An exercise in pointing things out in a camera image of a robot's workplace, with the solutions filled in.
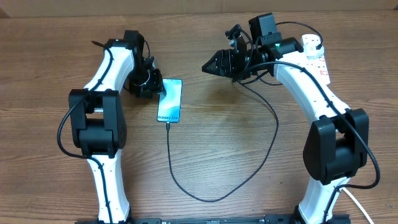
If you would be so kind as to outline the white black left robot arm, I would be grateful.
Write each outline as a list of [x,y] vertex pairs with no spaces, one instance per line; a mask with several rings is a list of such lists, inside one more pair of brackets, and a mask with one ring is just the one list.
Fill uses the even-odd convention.
[[121,92],[137,98],[159,96],[157,120],[166,125],[180,121],[181,79],[164,79],[156,68],[144,36],[126,30],[122,39],[103,44],[104,57],[95,76],[68,97],[70,119],[77,156],[88,161],[99,202],[95,223],[134,223],[127,199],[121,167],[122,149],[127,141],[127,124]]

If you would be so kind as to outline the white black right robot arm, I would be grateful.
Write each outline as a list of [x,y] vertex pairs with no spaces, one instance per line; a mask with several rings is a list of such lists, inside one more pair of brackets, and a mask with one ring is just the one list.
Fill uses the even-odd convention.
[[333,207],[350,179],[372,157],[369,118],[351,109],[330,89],[321,34],[312,29],[300,39],[283,38],[271,13],[252,18],[249,31],[227,30],[228,50],[219,50],[202,70],[247,85],[270,74],[293,96],[310,125],[303,149],[309,181],[291,223],[349,223]]

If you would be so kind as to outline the blue Galaxy smartphone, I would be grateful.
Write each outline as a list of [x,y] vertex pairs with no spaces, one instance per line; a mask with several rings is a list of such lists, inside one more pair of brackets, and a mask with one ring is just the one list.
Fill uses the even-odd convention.
[[159,96],[157,120],[165,123],[178,123],[182,102],[183,81],[180,79],[163,79],[165,93]]

